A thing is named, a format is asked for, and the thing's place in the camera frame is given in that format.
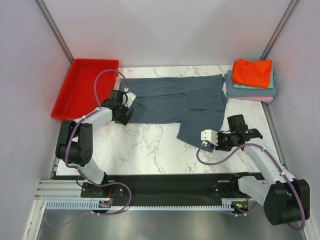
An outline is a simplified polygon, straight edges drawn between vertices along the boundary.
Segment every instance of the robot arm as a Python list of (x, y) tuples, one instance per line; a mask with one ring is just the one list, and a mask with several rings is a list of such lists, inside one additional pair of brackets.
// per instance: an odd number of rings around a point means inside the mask
[(259, 181), (249, 173), (238, 174), (234, 181), (240, 192), (250, 196), (263, 206), (265, 215), (273, 225), (292, 223), (302, 220), (296, 197), (287, 183), (291, 182), (302, 203), (305, 219), (310, 216), (310, 187), (304, 179), (296, 179), (272, 156), (270, 156), (263, 136), (257, 129), (248, 129), (243, 115), (228, 117), (230, 130), (215, 132), (205, 130), (201, 140), (212, 143), (216, 150), (231, 151), (233, 147), (241, 149), (253, 160), (265, 181)]
[[(81, 122), (75, 133), (77, 138), (72, 139), (68, 164), (76, 167), (87, 179), (97, 185), (108, 183), (108, 176), (92, 158), (93, 133), (111, 121), (127, 125), (135, 112), (134, 108), (130, 109), (135, 98), (136, 95), (128, 92), (128, 89), (125, 91), (112, 90), (109, 98), (103, 101), (98, 112)], [(71, 133), (81, 119), (65, 120), (61, 123), (55, 149), (55, 155), (58, 159), (65, 161)]]

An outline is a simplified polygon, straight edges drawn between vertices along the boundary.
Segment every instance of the table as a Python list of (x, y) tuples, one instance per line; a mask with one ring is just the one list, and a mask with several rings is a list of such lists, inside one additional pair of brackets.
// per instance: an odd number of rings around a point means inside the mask
[[(120, 71), (126, 78), (190, 77), (225, 74), (231, 65), (128, 67)], [(120, 79), (115, 88), (119, 88)], [(263, 135), (270, 151), (277, 155), (275, 144), (261, 102), (229, 99), (221, 130), (228, 130), (227, 117), (242, 114), (249, 128)], [(177, 139), (180, 123), (137, 124), (127, 126), (109, 124), (93, 134), (93, 159), (108, 175), (139, 174), (199, 174), (259, 172), (254, 162), (242, 151), (216, 166), (197, 161), (197, 148)], [(201, 151), (205, 162), (217, 162), (229, 153)], [(75, 176), (79, 173), (59, 161), (57, 176)]]

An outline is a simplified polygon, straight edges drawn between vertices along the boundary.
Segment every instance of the pink cloth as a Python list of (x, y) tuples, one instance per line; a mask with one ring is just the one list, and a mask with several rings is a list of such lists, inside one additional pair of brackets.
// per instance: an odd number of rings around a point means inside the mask
[(234, 99), (252, 100), (252, 101), (270, 103), (274, 98), (272, 96), (243, 96), (243, 97), (235, 97)]

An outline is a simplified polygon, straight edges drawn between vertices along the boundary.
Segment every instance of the dark blue garment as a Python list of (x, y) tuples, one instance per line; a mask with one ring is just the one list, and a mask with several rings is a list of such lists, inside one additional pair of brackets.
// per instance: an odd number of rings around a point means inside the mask
[[(136, 94), (136, 109), (129, 123), (181, 123), (177, 138), (199, 147), (201, 131), (220, 131), (228, 99), (222, 92), (220, 75), (197, 77), (163, 77), (127, 79)], [(125, 88), (121, 81), (120, 90)], [(212, 152), (209, 147), (204, 150)]]

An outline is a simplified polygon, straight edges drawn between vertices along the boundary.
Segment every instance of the red tray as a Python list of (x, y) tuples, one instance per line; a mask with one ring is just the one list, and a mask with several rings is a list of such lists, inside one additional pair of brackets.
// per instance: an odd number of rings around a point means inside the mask
[[(51, 117), (64, 121), (74, 120), (93, 111), (97, 106), (94, 82), (106, 69), (118, 70), (118, 60), (75, 59), (55, 102)], [(116, 72), (106, 72), (99, 78), (96, 91), (99, 101), (109, 97), (117, 78)]]

